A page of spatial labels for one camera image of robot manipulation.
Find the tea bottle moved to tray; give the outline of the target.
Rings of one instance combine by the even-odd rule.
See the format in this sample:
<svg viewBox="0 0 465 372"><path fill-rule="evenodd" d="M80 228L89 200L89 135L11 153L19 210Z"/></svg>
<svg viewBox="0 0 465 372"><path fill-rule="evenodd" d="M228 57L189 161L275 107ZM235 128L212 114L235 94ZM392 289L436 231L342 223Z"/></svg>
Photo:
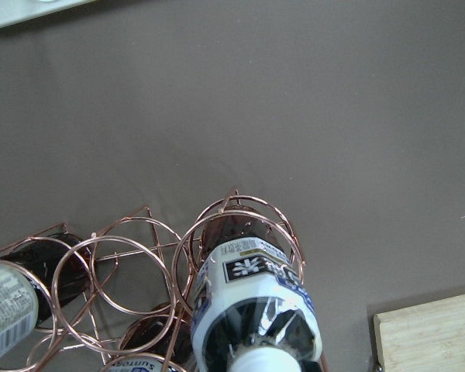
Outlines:
<svg viewBox="0 0 465 372"><path fill-rule="evenodd" d="M205 225L192 292L200 371L320 371L313 302L269 224L223 215Z"/></svg>

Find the bamboo cutting board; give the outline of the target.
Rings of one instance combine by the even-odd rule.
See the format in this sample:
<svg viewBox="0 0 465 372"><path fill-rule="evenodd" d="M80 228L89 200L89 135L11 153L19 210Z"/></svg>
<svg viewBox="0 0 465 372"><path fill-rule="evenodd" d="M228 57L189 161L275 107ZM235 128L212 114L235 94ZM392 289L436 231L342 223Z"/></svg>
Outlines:
<svg viewBox="0 0 465 372"><path fill-rule="evenodd" d="M465 294L374 318L380 371L465 371Z"/></svg>

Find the tea bottle far corner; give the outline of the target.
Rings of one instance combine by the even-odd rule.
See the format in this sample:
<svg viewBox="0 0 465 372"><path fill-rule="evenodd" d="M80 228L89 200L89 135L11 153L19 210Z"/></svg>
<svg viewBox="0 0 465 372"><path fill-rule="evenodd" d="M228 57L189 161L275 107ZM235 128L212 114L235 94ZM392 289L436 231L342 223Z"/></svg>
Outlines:
<svg viewBox="0 0 465 372"><path fill-rule="evenodd" d="M121 351L135 353L114 356L102 371L196 371L191 345L191 316L177 307L171 322L168 303L135 321L119 344Z"/></svg>

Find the copper wire bottle basket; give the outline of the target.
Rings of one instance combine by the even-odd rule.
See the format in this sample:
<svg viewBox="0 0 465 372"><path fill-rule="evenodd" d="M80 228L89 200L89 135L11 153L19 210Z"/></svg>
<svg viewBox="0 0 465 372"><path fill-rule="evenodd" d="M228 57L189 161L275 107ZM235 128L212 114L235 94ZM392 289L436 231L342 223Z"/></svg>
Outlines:
<svg viewBox="0 0 465 372"><path fill-rule="evenodd" d="M79 244L70 246L60 260L51 288L23 267L0 260L0 264L15 268L37 283L51 310L51 317L31 332L37 333L37 341L26 355L26 370L42 370L67 349L66 339L70 340L71 347L100 353L102 367L119 354L135 353L136 349L119 349L123 336L130 325L153 314L163 303L169 304L169 322L180 307L190 314L192 326L192 292L203 262L202 232L208 222L223 215L246 215L269 224L305 287L305 258L291 223L268 201L231 191L225 198L210 204L183 235L154 219L148 207L142 207L126 216L124 222L141 222L150 230L149 235L138 231L133 236L117 236L109 226L88 239L81 239ZM63 224L51 226L0 249L0 257L55 233L71 232ZM70 256L84 248L90 252L89 259L78 258L88 273L88 288L62 306L57 295L60 272Z"/></svg>

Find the cream rabbit tray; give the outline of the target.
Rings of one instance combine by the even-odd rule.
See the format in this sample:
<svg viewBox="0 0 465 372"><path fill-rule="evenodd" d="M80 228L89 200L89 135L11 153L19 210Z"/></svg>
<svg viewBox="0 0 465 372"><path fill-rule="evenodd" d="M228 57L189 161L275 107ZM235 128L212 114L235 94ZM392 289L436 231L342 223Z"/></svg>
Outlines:
<svg viewBox="0 0 465 372"><path fill-rule="evenodd" d="M89 3L90 0L0 0L0 29Z"/></svg>

